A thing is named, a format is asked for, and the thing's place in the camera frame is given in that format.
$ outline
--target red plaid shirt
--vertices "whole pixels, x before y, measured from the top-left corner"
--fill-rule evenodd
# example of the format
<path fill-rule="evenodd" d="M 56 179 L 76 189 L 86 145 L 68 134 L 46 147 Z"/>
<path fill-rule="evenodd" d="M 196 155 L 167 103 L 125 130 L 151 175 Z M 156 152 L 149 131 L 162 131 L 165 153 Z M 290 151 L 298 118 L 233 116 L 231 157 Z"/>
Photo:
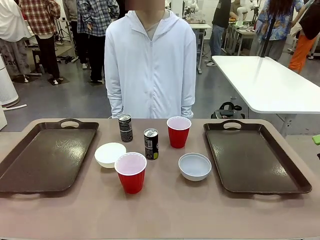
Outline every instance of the red plaid shirt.
<path fill-rule="evenodd" d="M 35 35 L 56 32 L 54 18 L 60 18 L 60 5 L 55 0 L 20 0 L 19 5 Z"/>

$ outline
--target blue jeans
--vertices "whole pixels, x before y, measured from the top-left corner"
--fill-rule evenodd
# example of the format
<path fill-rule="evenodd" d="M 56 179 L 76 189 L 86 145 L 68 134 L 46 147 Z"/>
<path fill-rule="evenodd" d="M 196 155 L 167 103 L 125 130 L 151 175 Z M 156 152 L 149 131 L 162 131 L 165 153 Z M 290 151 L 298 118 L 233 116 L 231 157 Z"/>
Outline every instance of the blue jeans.
<path fill-rule="evenodd" d="M 217 25 L 212 26 L 212 33 L 209 42 L 211 57 L 221 55 L 222 34 L 224 33 L 224 31 L 224 27 L 220 27 Z"/>

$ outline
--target white sneaker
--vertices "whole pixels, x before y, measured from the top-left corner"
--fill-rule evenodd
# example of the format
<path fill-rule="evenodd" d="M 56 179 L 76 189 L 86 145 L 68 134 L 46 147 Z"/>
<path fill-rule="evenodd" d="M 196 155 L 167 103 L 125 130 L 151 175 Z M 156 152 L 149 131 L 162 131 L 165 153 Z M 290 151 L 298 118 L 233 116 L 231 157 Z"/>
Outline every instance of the white sneaker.
<path fill-rule="evenodd" d="M 214 67 L 214 66 L 217 66 L 217 64 L 213 61 L 209 62 L 206 64 L 207 67 Z"/>

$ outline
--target black pants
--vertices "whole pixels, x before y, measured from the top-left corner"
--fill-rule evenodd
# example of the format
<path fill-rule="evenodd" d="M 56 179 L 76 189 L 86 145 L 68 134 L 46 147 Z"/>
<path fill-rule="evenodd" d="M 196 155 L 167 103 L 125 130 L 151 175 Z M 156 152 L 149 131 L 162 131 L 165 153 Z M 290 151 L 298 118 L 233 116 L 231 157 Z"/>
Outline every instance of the black pants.
<path fill-rule="evenodd" d="M 80 63 L 87 63 L 87 49 L 88 49 L 88 34 L 78 33 L 77 31 L 77 22 L 71 21 L 71 31 L 76 45 L 76 50 Z"/>
<path fill-rule="evenodd" d="M 41 51 L 41 64 L 44 68 L 47 69 L 49 74 L 53 75 L 54 79 L 60 78 L 60 72 L 55 51 L 55 37 L 52 36 L 50 38 L 40 39 L 38 35 L 35 35 L 35 39 L 38 42 L 39 49 Z"/>
<path fill-rule="evenodd" d="M 89 62 L 91 67 L 91 80 L 102 80 L 102 69 L 105 58 L 105 36 L 89 36 Z"/>

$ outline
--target cup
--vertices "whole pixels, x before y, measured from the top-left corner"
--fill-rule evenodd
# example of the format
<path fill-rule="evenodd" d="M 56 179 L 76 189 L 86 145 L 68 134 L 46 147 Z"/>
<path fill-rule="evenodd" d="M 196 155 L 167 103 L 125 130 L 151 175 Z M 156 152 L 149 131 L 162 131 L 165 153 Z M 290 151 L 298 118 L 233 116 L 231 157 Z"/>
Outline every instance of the cup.
<path fill-rule="evenodd" d="M 141 191 L 147 166 L 147 159 L 140 153 L 128 152 L 114 163 L 114 169 L 118 173 L 123 189 L 128 194 L 136 194 Z"/>
<path fill-rule="evenodd" d="M 183 116 L 174 116 L 169 118 L 166 124 L 171 146 L 176 149 L 183 148 L 186 145 L 191 121 Z"/>

